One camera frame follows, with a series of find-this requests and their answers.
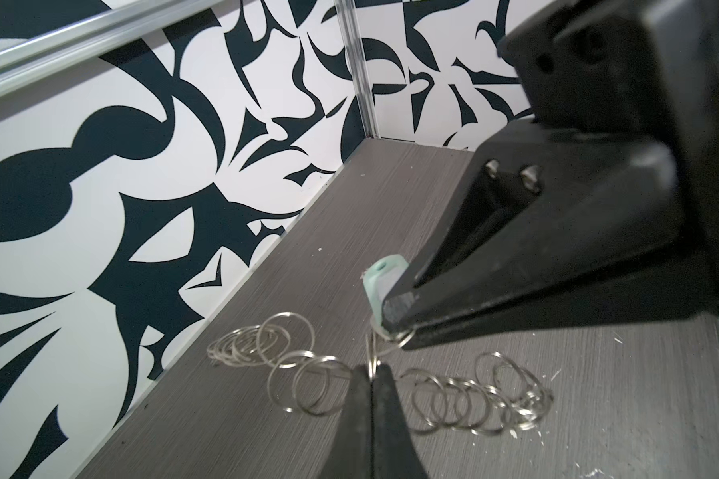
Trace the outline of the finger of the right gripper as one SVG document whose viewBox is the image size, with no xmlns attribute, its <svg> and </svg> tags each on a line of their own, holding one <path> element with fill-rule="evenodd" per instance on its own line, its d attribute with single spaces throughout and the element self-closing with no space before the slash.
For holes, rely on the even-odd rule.
<svg viewBox="0 0 719 479">
<path fill-rule="evenodd" d="M 516 121 L 473 154 L 381 322 L 401 333 L 522 305 L 670 245 L 684 221 L 662 143 Z"/>
<path fill-rule="evenodd" d="M 423 349 L 519 331 L 684 321 L 718 303 L 708 265 L 695 253 L 516 305 L 418 327 L 403 348 Z"/>
</svg>

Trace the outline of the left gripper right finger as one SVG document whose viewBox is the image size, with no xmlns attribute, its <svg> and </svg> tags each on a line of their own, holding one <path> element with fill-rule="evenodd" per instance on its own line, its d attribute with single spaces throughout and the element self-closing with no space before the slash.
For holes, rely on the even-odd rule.
<svg viewBox="0 0 719 479">
<path fill-rule="evenodd" d="M 387 364 L 377 367 L 371 382 L 371 424 L 371 477 L 429 477 L 411 440 L 395 377 Z"/>
</svg>

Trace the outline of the pale green key tag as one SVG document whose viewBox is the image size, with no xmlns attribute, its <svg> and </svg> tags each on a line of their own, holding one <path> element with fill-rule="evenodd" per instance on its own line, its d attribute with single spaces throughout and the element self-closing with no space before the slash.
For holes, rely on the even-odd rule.
<svg viewBox="0 0 719 479">
<path fill-rule="evenodd" d="M 408 267 L 409 263 L 402 255 L 388 255 L 371 265 L 361 277 L 373 312 L 371 327 L 385 340 L 394 341 L 401 336 L 390 333 L 383 326 L 383 301 Z"/>
</svg>

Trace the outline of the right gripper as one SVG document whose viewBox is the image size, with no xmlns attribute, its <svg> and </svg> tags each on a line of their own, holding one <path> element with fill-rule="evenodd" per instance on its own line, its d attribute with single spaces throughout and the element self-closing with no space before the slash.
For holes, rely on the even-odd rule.
<svg viewBox="0 0 719 479">
<path fill-rule="evenodd" d="M 555 1 L 499 55 L 544 125 L 672 150 L 719 291 L 719 1 Z"/>
</svg>

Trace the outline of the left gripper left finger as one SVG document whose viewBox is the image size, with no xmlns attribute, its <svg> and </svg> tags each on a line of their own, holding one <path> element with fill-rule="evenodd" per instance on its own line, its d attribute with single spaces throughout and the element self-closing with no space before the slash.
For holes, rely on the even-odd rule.
<svg viewBox="0 0 719 479">
<path fill-rule="evenodd" d="M 373 403 L 365 365 L 352 370 L 332 447 L 319 477 L 373 477 Z"/>
</svg>

